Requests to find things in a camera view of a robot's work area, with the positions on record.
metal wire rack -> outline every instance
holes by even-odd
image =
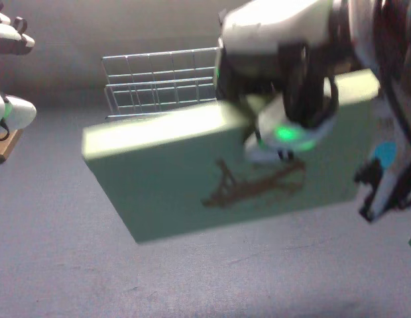
[[[215,100],[217,48],[106,56],[108,118],[166,113]]]

gray floor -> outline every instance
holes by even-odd
[[[0,317],[411,317],[411,211],[370,227],[357,200],[139,246],[80,152],[102,93],[31,100],[0,166]]]

gray wall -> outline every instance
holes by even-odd
[[[0,56],[6,91],[105,85],[101,57],[215,46],[217,14],[247,0],[3,0],[29,23],[28,56]]]

brown stain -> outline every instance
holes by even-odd
[[[221,181],[210,197],[202,200],[204,207],[226,208],[237,202],[253,199],[276,189],[282,190],[288,195],[293,195],[302,189],[304,175],[302,181],[299,183],[283,182],[282,180],[294,172],[306,171],[306,164],[303,161],[295,160],[287,164],[284,168],[277,168],[276,171],[268,176],[259,180],[248,181],[237,180],[224,160],[220,159],[216,164],[222,172]]]

white wire basket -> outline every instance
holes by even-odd
[[[215,100],[217,48],[106,56],[108,118],[166,113]]]

